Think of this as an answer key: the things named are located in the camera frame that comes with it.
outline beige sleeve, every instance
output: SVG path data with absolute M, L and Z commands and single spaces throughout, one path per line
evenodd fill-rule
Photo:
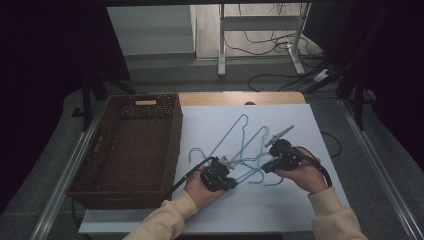
M 334 187 L 308 197 L 315 211 L 312 228 L 316 240 L 367 239 L 355 213 L 341 204 Z
M 124 240 L 175 239 L 184 231 L 184 220 L 196 212 L 193 200 L 183 191 L 176 199 L 164 201 L 159 209 L 147 216 Z

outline hand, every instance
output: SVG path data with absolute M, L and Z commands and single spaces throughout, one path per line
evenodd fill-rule
M 205 165 L 200 166 L 199 170 L 187 179 L 186 186 L 184 187 L 184 191 L 190 195 L 197 208 L 203 207 L 210 199 L 221 197 L 225 193 L 224 190 L 211 192 L 205 187 L 205 185 L 203 185 L 203 182 L 200 179 L 200 172 L 204 168 Z
M 307 150 L 302 148 L 297 148 L 297 150 L 300 153 L 313 158 L 313 156 Z M 328 189 L 322 173 L 316 169 L 312 163 L 306 160 L 302 160 L 299 167 L 293 171 L 277 169 L 275 170 L 275 174 L 280 177 L 291 179 L 297 184 L 297 186 L 309 192 L 310 194 L 319 193 Z

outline white board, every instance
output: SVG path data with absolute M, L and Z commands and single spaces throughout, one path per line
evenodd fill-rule
M 244 144 L 248 141 L 250 143 L 244 148 L 243 157 L 255 158 L 261 151 L 266 152 L 269 149 L 263 147 L 262 139 L 266 143 L 273 135 L 294 125 L 295 127 L 283 138 L 293 146 L 307 148 L 320 158 L 331 176 L 341 202 L 348 206 L 346 195 L 308 104 L 190 106 L 183 107 L 183 115 L 181 149 L 175 182 L 203 160 L 199 152 L 193 152 L 189 162 L 189 152 L 193 148 L 200 148 L 209 156 L 227 135 L 212 156 L 225 155 L 231 160 L 242 148 L 244 129 Z M 270 158 L 270 156 L 263 157 L 259 166 Z M 230 171 L 229 177 L 237 179 L 250 171 L 243 165 L 235 167 L 235 170 Z M 262 180 L 263 182 L 259 184 L 248 182 Z M 280 177 L 273 173 L 264 174 L 264 179 L 260 173 L 255 173 L 223 197 L 209 202 L 188 219 L 185 233 L 274 233 L 312 230 L 311 220 L 314 215 L 307 192 L 288 179 L 276 186 L 263 186 L 277 183 L 279 180 Z M 184 184 L 175 191 L 174 197 L 183 187 Z M 152 211 L 152 209 L 87 210 L 80 233 L 130 232 Z

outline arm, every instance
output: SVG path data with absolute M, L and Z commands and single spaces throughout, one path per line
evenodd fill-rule
M 164 201 L 124 240 L 175 239 L 185 228 L 184 221 L 197 212 L 210 199 L 220 197 L 224 191 L 210 192 L 200 180 L 200 171 L 187 179 L 184 191 L 172 201 Z
M 298 150 L 313 157 L 304 149 Z M 315 212 L 312 221 L 315 239 L 367 239 L 361 233 L 355 213 L 340 203 L 334 187 L 327 187 L 323 175 L 311 163 L 303 160 L 296 170 L 276 170 L 275 174 L 293 180 L 310 193 L 308 198 Z

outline wicker basket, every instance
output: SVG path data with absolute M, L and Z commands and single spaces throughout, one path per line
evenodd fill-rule
M 180 152 L 178 94 L 109 97 L 67 195 L 88 209 L 159 207 Z

